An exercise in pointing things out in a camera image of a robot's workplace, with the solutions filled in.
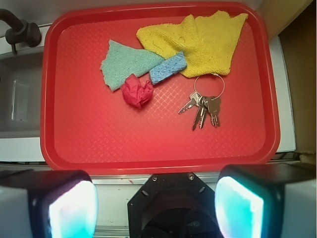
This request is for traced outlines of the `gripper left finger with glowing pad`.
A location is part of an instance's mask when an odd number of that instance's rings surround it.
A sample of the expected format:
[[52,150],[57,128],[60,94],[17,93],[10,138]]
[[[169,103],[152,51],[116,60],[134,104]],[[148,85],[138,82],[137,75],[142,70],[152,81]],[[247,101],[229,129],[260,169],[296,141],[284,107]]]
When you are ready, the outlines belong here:
[[97,216],[97,189],[85,171],[0,173],[2,238],[91,238]]

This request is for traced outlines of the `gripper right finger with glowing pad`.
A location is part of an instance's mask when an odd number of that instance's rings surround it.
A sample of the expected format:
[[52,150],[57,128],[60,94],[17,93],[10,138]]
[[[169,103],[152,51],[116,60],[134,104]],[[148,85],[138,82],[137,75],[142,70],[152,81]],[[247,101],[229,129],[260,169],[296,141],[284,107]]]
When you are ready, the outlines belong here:
[[316,166],[225,166],[215,188],[215,213],[225,238],[315,238]]

